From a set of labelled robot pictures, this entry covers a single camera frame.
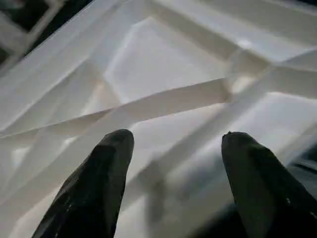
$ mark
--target white surface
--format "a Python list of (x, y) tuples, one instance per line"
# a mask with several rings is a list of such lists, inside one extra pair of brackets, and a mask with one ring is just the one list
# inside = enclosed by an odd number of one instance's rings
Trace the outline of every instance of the white surface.
[(268, 0), (95, 0), (0, 80), (1, 237), (30, 237), (120, 128), (135, 148), (116, 237), (190, 235), (232, 202), (224, 133), (279, 155), (316, 124), (315, 23)]
[(305, 14), (263, 0), (157, 1), (269, 61), (284, 61), (316, 45), (315, 12)]

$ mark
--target white plastic structure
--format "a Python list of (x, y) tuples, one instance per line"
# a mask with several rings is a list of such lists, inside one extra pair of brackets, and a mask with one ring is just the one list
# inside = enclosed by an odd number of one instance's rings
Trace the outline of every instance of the white plastic structure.
[(277, 0), (92, 2), (0, 80), (1, 237), (31, 237), (120, 128), (135, 148), (116, 238), (191, 235), (233, 202), (224, 133), (284, 164), (312, 140), (316, 26), (314, 9)]
[[(23, 29), (23, 27), (13, 22), (8, 15), (0, 11), (0, 49), (7, 54), (6, 59), (3, 61), (0, 60), (0, 76), (4, 75), (8, 69), (27, 53), (45, 27), (47, 27), (63, 6), (64, 1), (43, 0), (43, 4), (47, 5), (47, 9), (30, 31)], [(23, 5), (25, 2), (16, 0), (1, 1), (2, 4), (13, 6)]]

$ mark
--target white plastic panel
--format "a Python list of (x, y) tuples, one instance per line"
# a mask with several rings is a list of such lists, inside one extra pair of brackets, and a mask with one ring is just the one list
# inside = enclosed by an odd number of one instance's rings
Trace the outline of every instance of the white plastic panel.
[(264, 0), (157, 1), (269, 61), (284, 61), (316, 45), (315, 12)]
[(93, 1), (0, 79), (1, 237), (31, 237), (121, 128), (135, 148), (116, 237), (191, 235), (233, 202), (224, 133), (246, 131), (288, 164), (316, 124), (315, 23), (270, 0)]

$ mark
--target black object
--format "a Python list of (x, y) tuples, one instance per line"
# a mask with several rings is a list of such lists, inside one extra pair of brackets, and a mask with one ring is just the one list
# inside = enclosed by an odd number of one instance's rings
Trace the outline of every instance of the black object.
[(287, 169), (317, 199), (317, 144), (299, 155)]
[(317, 0), (295, 0), (295, 1), (300, 1), (300, 2), (303, 2), (303, 3), (306, 3), (306, 4), (317, 6)]
[(133, 134), (106, 135), (65, 181), (33, 238), (111, 238), (125, 189)]
[(207, 222), (191, 236), (192, 238), (247, 238), (247, 233), (241, 222), (234, 204), (226, 207), (217, 217)]
[(1, 48), (0, 46), (0, 67), (9, 57), (9, 53)]
[(222, 138), (222, 159), (242, 223), (251, 238), (308, 237), (317, 232), (317, 201), (250, 135)]

